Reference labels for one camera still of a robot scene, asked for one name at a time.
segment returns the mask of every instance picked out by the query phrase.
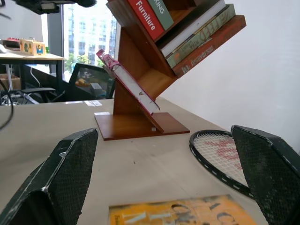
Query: desk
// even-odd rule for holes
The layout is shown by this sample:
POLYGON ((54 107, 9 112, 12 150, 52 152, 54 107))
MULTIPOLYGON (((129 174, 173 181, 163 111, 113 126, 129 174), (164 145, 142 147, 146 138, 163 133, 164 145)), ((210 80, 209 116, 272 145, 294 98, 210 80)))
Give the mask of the desk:
POLYGON ((55 64, 57 92, 62 92, 62 73, 64 58, 61 56, 46 54, 42 56, 30 56, 22 52, 7 50, 7 53, 0 53, 0 64, 18 64, 20 68, 21 89, 25 89, 24 66, 26 64, 55 64))
MULTIPOLYGON (((0 132, 0 210, 62 138, 96 127, 95 112, 112 113, 113 100, 100 102, 103 105, 98 107, 85 103, 15 107, 11 124, 0 132)), ((230 194, 258 225, 266 225, 256 202, 212 176, 189 150, 192 133, 221 128, 162 98, 157 103, 162 112, 169 112, 191 133, 106 142, 99 134, 78 224, 108 224, 110 205, 230 194)), ((8 113, 8 107, 0 107, 1 122, 8 113)))

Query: wooden bookshelf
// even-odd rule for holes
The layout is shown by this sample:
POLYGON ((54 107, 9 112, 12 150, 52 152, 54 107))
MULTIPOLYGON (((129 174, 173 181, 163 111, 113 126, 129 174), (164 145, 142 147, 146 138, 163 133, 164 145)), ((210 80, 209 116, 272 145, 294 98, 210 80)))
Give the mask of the wooden bookshelf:
MULTIPOLYGON (((164 0, 174 24, 152 40, 127 0, 108 0, 108 8, 121 25, 118 61, 152 99, 178 79, 159 47, 203 4, 217 1, 164 0)), ((120 82, 116 83, 113 115, 98 115, 96 120, 104 140, 189 133, 168 113, 145 113, 120 82)))

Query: yellow book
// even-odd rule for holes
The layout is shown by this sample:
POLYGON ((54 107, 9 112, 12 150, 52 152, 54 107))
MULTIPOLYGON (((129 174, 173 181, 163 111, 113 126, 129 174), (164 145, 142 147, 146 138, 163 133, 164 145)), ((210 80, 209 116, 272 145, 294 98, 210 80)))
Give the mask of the yellow book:
POLYGON ((110 225, 255 225, 230 195, 109 207, 110 225))

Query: green book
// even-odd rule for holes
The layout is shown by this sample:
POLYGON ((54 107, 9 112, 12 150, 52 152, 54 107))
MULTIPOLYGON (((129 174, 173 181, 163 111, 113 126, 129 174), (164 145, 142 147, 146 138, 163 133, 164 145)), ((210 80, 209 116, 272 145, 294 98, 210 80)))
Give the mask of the green book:
POLYGON ((155 15, 163 26, 164 30, 167 30, 174 23, 167 7, 163 0, 148 0, 155 15))
POLYGON ((228 4, 199 30, 192 34, 184 43, 178 46, 166 59, 171 68, 180 63, 193 50, 202 45, 211 35, 235 16, 233 4, 228 4))

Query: building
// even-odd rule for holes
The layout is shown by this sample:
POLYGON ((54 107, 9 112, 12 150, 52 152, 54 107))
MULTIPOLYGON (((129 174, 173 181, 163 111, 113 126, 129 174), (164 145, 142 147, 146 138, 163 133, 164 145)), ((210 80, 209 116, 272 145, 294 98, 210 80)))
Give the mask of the building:
POLYGON ((98 64, 96 52, 104 49, 114 57, 117 21, 106 7, 106 0, 98 0, 90 8, 77 4, 64 6, 64 57, 73 54, 74 61, 85 55, 90 63, 98 64))

